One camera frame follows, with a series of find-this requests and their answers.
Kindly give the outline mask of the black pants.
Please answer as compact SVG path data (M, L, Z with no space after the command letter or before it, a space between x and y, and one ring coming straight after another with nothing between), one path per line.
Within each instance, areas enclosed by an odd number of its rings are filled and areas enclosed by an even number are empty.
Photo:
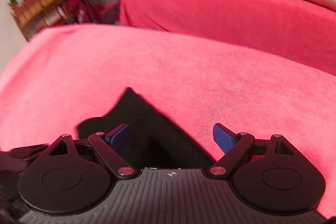
M131 200L118 210L104 205L81 214L41 214L29 209L18 192L24 172L52 143L13 148L1 153L1 223L149 223L162 205L180 214L191 175L203 174L214 159L192 137L127 88L112 110L77 127L74 139L81 156L94 160L88 138L97 132L136 171Z

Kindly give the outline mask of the wooden shelf unit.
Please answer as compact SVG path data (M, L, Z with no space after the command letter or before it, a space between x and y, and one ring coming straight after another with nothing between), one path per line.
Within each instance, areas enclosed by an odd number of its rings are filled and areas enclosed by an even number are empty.
M27 42L45 28L75 23L66 0L25 0L20 5L11 0L9 7Z

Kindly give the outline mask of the red blanket far bed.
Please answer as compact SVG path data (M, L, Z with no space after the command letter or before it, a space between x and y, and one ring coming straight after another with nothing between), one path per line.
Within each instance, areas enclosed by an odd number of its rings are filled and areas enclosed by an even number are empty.
M124 26L199 36L335 73L335 12L303 0L122 0Z

